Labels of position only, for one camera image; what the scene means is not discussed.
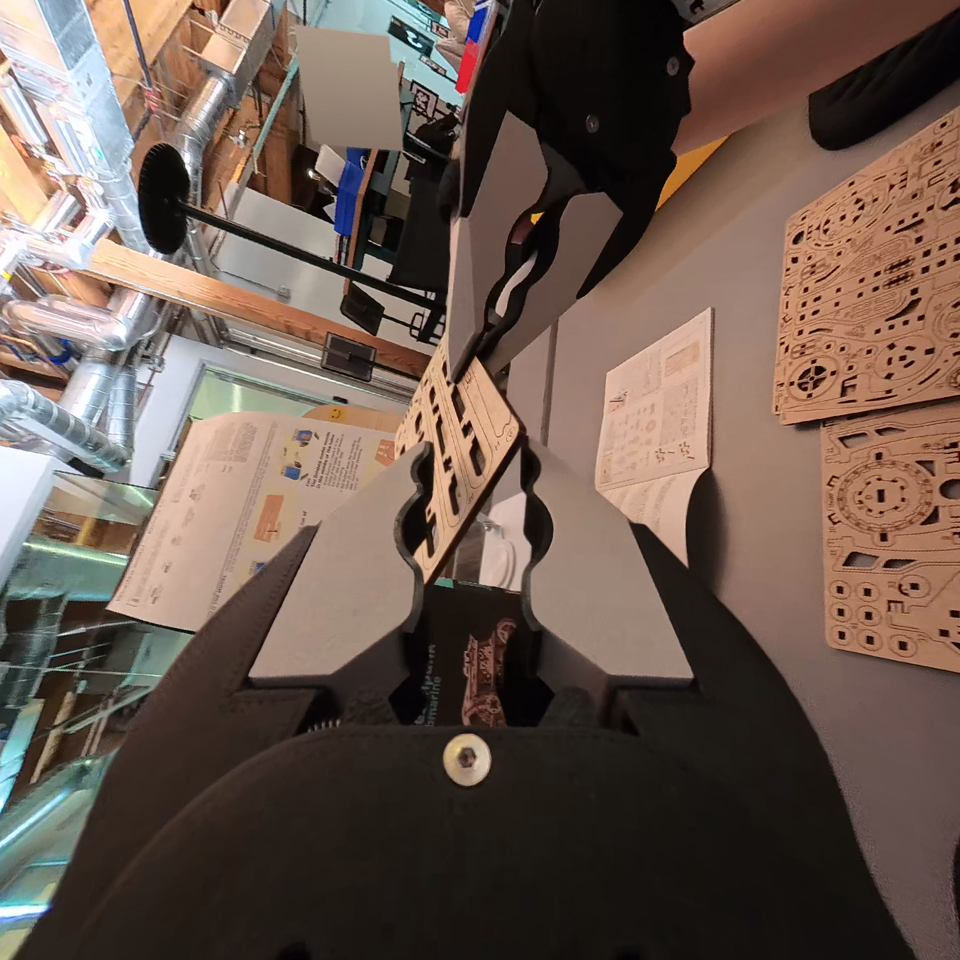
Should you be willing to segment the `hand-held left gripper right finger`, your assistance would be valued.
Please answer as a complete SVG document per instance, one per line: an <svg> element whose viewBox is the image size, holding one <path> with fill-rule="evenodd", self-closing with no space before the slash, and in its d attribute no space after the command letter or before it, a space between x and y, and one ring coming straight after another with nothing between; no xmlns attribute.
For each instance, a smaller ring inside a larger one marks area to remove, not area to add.
<svg viewBox="0 0 960 960"><path fill-rule="evenodd" d="M693 671L628 519L545 446L521 453L524 615L546 683L691 683Z"/></svg>

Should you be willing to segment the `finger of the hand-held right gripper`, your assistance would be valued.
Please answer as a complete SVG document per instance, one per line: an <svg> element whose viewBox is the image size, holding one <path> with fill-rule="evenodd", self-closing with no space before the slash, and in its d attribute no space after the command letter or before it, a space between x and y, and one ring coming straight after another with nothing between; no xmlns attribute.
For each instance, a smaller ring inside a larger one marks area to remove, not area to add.
<svg viewBox="0 0 960 960"><path fill-rule="evenodd" d="M533 262L512 282L513 230L548 185L549 171L534 128L507 113L495 138L472 207L449 234L447 377L463 377L476 356L502 370L559 318L555 278L559 208L532 232Z"/></svg>
<svg viewBox="0 0 960 960"><path fill-rule="evenodd" d="M580 194L570 198L558 221L557 250L550 263L539 254L528 276L522 308L515 322L477 351L486 371L496 375L552 327L579 298L621 218L621 210L606 194Z"/></svg>

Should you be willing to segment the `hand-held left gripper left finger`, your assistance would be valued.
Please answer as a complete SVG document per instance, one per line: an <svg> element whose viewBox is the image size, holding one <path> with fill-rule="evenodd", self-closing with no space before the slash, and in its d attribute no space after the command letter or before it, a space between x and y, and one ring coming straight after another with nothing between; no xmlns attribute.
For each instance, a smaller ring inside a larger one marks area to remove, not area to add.
<svg viewBox="0 0 960 960"><path fill-rule="evenodd" d="M419 621L433 446L421 441L318 525L251 666L253 683L401 683Z"/></svg>

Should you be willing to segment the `small wooden model parts sheet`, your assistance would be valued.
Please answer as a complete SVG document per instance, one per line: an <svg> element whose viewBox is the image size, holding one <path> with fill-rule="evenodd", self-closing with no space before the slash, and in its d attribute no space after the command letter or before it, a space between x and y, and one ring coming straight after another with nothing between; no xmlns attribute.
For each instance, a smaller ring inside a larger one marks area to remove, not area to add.
<svg viewBox="0 0 960 960"><path fill-rule="evenodd" d="M478 359L454 380L444 334L394 437L400 458L431 445L425 538L413 552L426 585L442 573L524 437L521 421Z"/></svg>

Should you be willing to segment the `person's right forearm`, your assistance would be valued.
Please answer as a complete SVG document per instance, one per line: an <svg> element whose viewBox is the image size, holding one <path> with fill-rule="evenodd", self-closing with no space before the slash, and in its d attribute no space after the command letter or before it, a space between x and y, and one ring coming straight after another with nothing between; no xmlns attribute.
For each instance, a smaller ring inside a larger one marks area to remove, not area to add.
<svg viewBox="0 0 960 960"><path fill-rule="evenodd" d="M958 9L957 1L742 1L684 35L691 110L676 156L805 99Z"/></svg>

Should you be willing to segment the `black model kit box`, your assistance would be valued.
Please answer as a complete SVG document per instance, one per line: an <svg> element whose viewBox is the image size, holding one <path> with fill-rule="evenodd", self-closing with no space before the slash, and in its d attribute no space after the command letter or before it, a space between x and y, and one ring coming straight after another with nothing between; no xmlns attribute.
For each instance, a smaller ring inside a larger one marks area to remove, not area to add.
<svg viewBox="0 0 960 960"><path fill-rule="evenodd" d="M553 698L517 592L439 579L403 644L409 675L390 694L402 725L534 727Z"/></svg>

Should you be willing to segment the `large wooden model parts sheet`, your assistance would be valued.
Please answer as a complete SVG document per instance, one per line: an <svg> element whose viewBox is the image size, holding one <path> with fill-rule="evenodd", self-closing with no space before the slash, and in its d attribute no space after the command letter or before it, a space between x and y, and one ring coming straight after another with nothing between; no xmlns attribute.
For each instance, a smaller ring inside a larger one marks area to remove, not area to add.
<svg viewBox="0 0 960 960"><path fill-rule="evenodd" d="M824 638L959 671L959 402L821 425Z"/></svg>
<svg viewBox="0 0 960 960"><path fill-rule="evenodd" d="M793 426L958 390L955 107L788 220L772 411Z"/></svg>

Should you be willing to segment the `printed paper instruction sheet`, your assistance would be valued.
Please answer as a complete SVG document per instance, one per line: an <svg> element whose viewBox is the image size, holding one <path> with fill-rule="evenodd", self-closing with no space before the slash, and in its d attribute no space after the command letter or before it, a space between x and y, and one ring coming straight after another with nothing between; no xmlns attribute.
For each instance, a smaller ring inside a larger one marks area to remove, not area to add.
<svg viewBox="0 0 960 960"><path fill-rule="evenodd" d="M268 412L192 423L107 610L196 632L301 529L386 470L394 439Z"/></svg>

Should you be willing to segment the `open instruction booklet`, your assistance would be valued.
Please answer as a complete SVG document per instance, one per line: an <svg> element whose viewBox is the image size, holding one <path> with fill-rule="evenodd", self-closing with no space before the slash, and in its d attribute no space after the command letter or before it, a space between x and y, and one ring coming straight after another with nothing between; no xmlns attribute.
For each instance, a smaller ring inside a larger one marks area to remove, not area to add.
<svg viewBox="0 0 960 960"><path fill-rule="evenodd" d="M712 461L714 308L606 374L596 491L689 563L690 499Z"/></svg>

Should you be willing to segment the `black rounded pad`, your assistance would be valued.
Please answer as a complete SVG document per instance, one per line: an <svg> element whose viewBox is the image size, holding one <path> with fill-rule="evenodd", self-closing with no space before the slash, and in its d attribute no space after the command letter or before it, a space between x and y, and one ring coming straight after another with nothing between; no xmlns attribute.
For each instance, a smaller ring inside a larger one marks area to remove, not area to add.
<svg viewBox="0 0 960 960"><path fill-rule="evenodd" d="M850 149L889 129L957 82L958 76L951 75L850 71L809 94L810 137L828 152Z"/></svg>

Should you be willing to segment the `round silver air duct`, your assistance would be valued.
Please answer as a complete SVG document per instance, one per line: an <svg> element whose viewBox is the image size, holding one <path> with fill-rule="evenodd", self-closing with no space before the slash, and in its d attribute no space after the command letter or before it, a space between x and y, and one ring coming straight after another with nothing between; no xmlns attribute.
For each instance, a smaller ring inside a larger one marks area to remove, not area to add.
<svg viewBox="0 0 960 960"><path fill-rule="evenodd" d="M15 333L48 334L83 348L53 414L13 417L57 454L103 474L126 469L134 452L138 346L161 323L148 294L124 289L98 307L57 295L7 303L3 319Z"/></svg>

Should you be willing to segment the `rectangular silver air duct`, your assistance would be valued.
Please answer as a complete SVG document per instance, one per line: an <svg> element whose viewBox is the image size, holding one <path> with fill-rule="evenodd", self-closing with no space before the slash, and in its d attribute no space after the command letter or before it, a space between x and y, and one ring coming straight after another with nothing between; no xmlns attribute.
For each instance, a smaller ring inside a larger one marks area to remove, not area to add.
<svg viewBox="0 0 960 960"><path fill-rule="evenodd" d="M132 177L134 140L83 1L3 1L2 51L56 146L102 189L123 244L148 254Z"/></svg>

